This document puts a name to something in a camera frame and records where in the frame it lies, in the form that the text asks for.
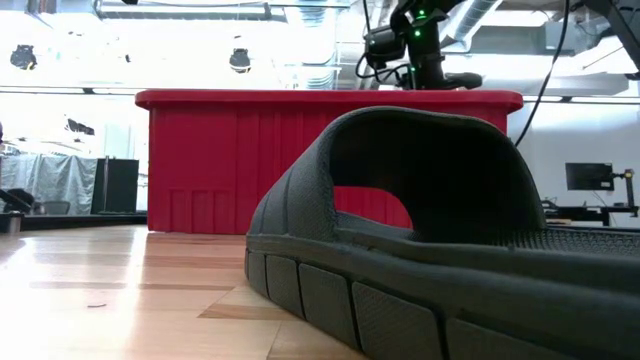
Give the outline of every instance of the robotic arm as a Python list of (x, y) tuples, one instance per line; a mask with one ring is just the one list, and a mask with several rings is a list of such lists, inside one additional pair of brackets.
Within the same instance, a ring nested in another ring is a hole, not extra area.
[(444, 74), (438, 23), (464, 0), (400, 0), (388, 26), (371, 30), (365, 37), (365, 58), (374, 71), (387, 62), (402, 59), (409, 51), (409, 71), (402, 75), (405, 90), (473, 89), (482, 85), (478, 74)]

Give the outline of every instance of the wooden surface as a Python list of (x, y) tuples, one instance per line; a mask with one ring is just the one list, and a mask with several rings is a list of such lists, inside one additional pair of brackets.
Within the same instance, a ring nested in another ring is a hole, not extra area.
[(363, 359), (248, 287), (243, 237), (0, 237), (0, 359)]

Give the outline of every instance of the gray curtain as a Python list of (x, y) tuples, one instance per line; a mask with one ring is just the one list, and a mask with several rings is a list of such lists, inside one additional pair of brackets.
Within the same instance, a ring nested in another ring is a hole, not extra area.
[(20, 155), (2, 158), (2, 189), (22, 188), (36, 201), (68, 201), (69, 215), (89, 215), (97, 159)]

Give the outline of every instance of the red plastic container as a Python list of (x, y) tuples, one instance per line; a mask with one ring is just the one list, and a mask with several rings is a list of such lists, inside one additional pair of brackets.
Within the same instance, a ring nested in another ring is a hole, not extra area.
[[(262, 196), (338, 116), (377, 105), (470, 115), (503, 132), (522, 96), (504, 91), (148, 90), (149, 229), (244, 234)], [(339, 188), (336, 208), (411, 226), (400, 202)]]

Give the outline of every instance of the black slide sandal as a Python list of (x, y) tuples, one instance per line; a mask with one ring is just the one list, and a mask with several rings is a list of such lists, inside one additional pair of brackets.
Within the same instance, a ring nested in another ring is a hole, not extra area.
[[(337, 212), (395, 195), (414, 230)], [(640, 359), (640, 237), (547, 228), (518, 151), (478, 119), (346, 114), (263, 198), (251, 286), (374, 359)]]

